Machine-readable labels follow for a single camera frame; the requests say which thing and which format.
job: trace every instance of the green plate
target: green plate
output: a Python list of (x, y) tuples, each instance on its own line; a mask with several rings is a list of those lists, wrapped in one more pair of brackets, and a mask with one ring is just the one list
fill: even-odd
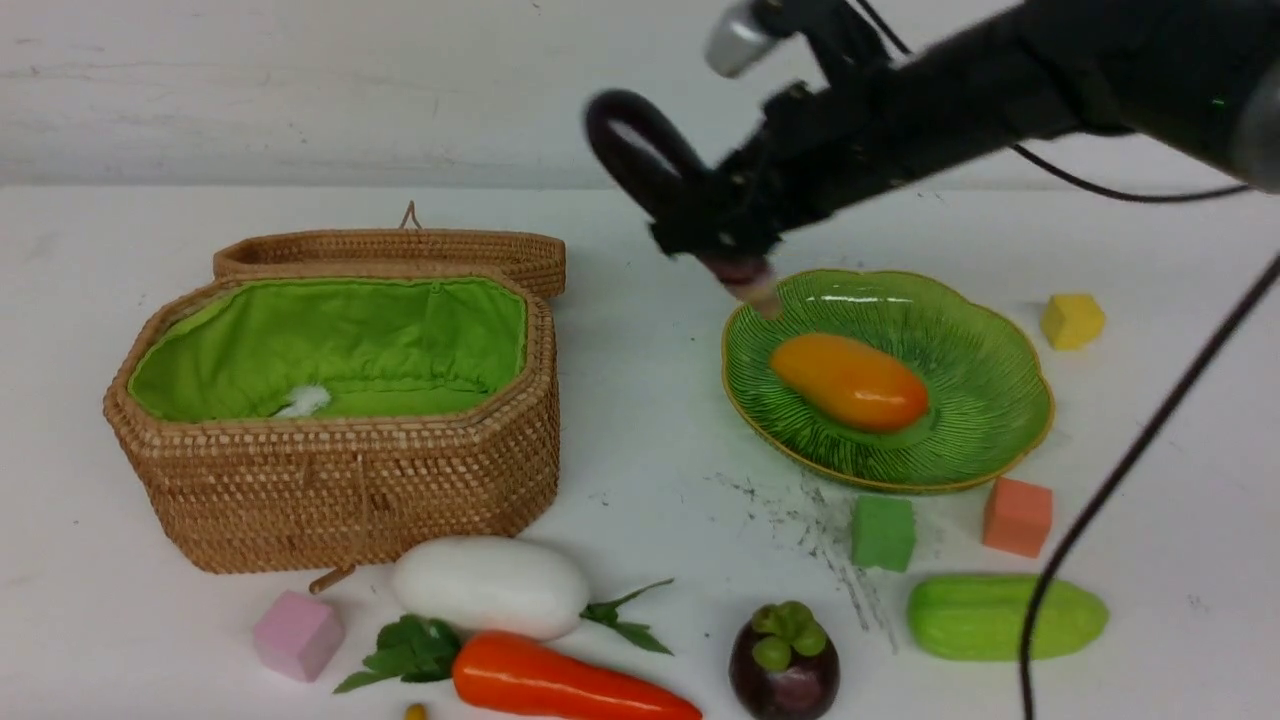
[[(913, 273), (812, 270), (778, 283), (782, 316), (739, 307), (724, 325), (723, 380), (739, 414), (774, 447), (836, 480), (882, 492), (970, 488), (1018, 465), (1053, 423), (1053, 393), (1027, 336), (1006, 318)], [(785, 340), (858, 338), (929, 389), (929, 411), (893, 434), (849, 429), (769, 369)]]

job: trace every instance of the green fabric lining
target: green fabric lining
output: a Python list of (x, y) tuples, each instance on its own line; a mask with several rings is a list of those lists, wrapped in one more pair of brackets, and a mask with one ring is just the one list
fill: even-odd
[(257, 281), (169, 328), (129, 393), (180, 423), (269, 418), (305, 384), (333, 397), (316, 418), (460, 413), (524, 370), (526, 323), (486, 278)]

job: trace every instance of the orange mango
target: orange mango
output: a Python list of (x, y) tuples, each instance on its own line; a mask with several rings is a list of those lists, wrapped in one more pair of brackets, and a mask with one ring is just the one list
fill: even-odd
[(780, 345), (769, 368), (837, 423), (895, 433), (929, 410), (924, 383), (899, 359), (854, 338), (806, 333)]

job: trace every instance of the yellow plate rim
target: yellow plate rim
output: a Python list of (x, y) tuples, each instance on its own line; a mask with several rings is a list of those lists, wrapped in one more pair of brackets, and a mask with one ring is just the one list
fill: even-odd
[(876, 489), (876, 491), (883, 491), (883, 492), (893, 492), (893, 493), (899, 493), (899, 495), (941, 495), (941, 493), (947, 493), (947, 492), (957, 492), (957, 491), (963, 491), (963, 489), (975, 488), (978, 486), (989, 483), (991, 480), (995, 480), (996, 478), (1004, 477), (1006, 473), (1009, 473), (1010, 470), (1012, 470), (1014, 468), (1016, 468), (1018, 465), (1020, 465), (1024, 460), (1027, 460), (1028, 455), (1030, 455), (1032, 452), (1034, 452), (1041, 445), (1044, 443), (1044, 439), (1048, 437), (1050, 430), (1053, 428), (1053, 424), (1057, 420), (1057, 401), (1056, 401), (1056, 398), (1053, 396), (1053, 386), (1050, 384), (1048, 378), (1044, 377), (1044, 368), (1041, 364), (1039, 351), (1036, 350), (1036, 343), (1032, 342), (1030, 336), (1028, 336), (1027, 331), (1024, 331), (1023, 328), (1020, 328), (1018, 325), (1018, 323), (1010, 320), (1009, 318), (1006, 318), (1005, 315), (1002, 315), (1002, 314), (992, 310), (991, 307), (987, 307), (986, 305), (979, 305), (978, 302), (974, 302), (974, 301), (969, 300), (961, 292), (956, 291), (954, 287), (943, 283), (942, 281), (938, 281), (936, 278), (931, 278), (929, 275), (924, 275), (924, 274), (920, 274), (920, 273), (913, 273), (913, 272), (909, 272), (909, 270), (850, 270), (850, 269), (846, 269), (846, 268), (814, 268), (812, 270), (803, 270), (803, 272), (787, 275), (787, 277), (780, 279), (778, 284), (782, 284), (782, 283), (786, 283), (786, 282), (790, 282), (790, 281), (794, 281), (794, 279), (799, 279), (799, 278), (803, 278), (805, 275), (817, 274), (817, 273), (844, 273), (844, 274), (854, 275), (854, 277), (864, 277), (864, 275), (909, 275), (909, 277), (918, 278), (918, 279), (922, 279), (922, 281), (928, 282), (928, 283), (933, 283), (933, 284), (936, 284), (936, 286), (938, 286), (938, 287), (941, 287), (943, 290), (947, 290), (952, 295), (955, 295), (956, 297), (959, 297), (963, 302), (968, 304), (969, 306), (977, 307), (978, 310), (980, 310), (983, 313), (987, 313), (987, 314), (995, 316), (997, 320), (1000, 320), (1000, 322), (1007, 324), (1009, 327), (1014, 328), (1018, 332), (1018, 334), (1023, 336), (1023, 340), (1027, 342), (1027, 347), (1030, 348), (1030, 351), (1032, 351), (1032, 361), (1036, 364), (1036, 375), (1039, 378), (1041, 383), (1044, 386), (1044, 391), (1048, 393), (1048, 419), (1044, 423), (1044, 428), (1041, 430), (1039, 436), (1037, 436), (1036, 439), (1033, 439), (1030, 443), (1028, 443), (1027, 447), (1023, 448), (1023, 451), (1020, 454), (1018, 454), (1018, 456), (1015, 456), (1012, 460), (1010, 460), (1007, 464), (1005, 464), (1005, 466), (1000, 468), (998, 470), (996, 470), (993, 473), (988, 473), (986, 475), (979, 475), (977, 478), (970, 478), (968, 480), (961, 480), (959, 483), (950, 483), (950, 484), (945, 484), (945, 486), (927, 486), (927, 487), (919, 487), (919, 486), (897, 486), (897, 484), (892, 484), (892, 483), (882, 483), (882, 482), (878, 482), (878, 480), (868, 480), (865, 478), (859, 478), (856, 475), (846, 475), (845, 473), (840, 473), (840, 471), (832, 470), (831, 468), (824, 468), (824, 466), (814, 462), (813, 460), (809, 460), (808, 457), (804, 457), (804, 456), (794, 452), (791, 448), (788, 448), (788, 447), (783, 446), (781, 442), (778, 442), (777, 438), (774, 438), (773, 436), (771, 436), (769, 433), (767, 433), (764, 430), (764, 428), (762, 428), (755, 420), (751, 419), (750, 415), (746, 414), (746, 411), (742, 409), (742, 405), (739, 404), (737, 397), (733, 396), (733, 391), (732, 391), (732, 388), (728, 384), (728, 333), (730, 333), (730, 328), (732, 328), (733, 323), (739, 319), (739, 315), (741, 315), (742, 313), (753, 313), (754, 311), (754, 310), (751, 310), (746, 305), (739, 305), (732, 313), (730, 313), (728, 319), (724, 320), (723, 329), (721, 331), (721, 386), (724, 388), (724, 396), (728, 397), (730, 404), (733, 405), (733, 410), (737, 411), (739, 416), (742, 418), (746, 421), (746, 424), (751, 427), (751, 429), (755, 432), (755, 434), (758, 434), (759, 437), (764, 438), (765, 442), (768, 442), (769, 445), (772, 445), (776, 450), (778, 450), (780, 452), (782, 452), (783, 455), (786, 455), (791, 460), (799, 462), (800, 465), (803, 465), (803, 466), (813, 470), (814, 473), (818, 473), (819, 475), (824, 475), (827, 478), (841, 480), (841, 482), (847, 483), (847, 484), (854, 486), (854, 487), (861, 487), (861, 488), (867, 488), (867, 489)]

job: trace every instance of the mangosteen stem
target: mangosteen stem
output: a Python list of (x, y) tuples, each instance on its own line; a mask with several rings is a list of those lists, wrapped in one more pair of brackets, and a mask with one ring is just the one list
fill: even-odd
[(805, 657), (817, 657), (827, 647), (827, 632), (813, 611), (803, 602), (788, 600), (781, 605), (765, 605), (751, 616), (751, 629), (764, 635), (751, 650), (751, 657), (774, 673), (791, 664), (791, 651)]

